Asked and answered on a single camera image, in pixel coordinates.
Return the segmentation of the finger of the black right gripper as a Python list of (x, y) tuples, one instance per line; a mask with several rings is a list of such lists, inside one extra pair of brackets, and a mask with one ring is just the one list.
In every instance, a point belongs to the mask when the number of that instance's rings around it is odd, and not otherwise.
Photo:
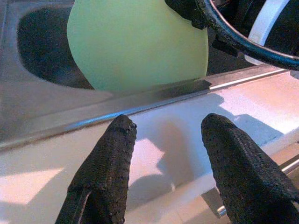
[(204, 30), (209, 26), (195, 0), (165, 0), (165, 3), (182, 18), (189, 20), (193, 27)]

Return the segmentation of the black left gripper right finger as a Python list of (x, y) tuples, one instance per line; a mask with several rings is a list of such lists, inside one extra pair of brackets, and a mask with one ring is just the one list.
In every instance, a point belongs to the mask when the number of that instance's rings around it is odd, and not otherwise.
[(201, 122), (201, 136), (231, 223), (298, 223), (298, 189), (245, 131), (210, 113)]

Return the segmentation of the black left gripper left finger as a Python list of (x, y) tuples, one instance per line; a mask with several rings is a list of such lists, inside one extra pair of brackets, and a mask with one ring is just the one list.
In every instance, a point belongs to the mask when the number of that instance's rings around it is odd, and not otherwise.
[(122, 224), (137, 125), (119, 115), (75, 173), (57, 224)]

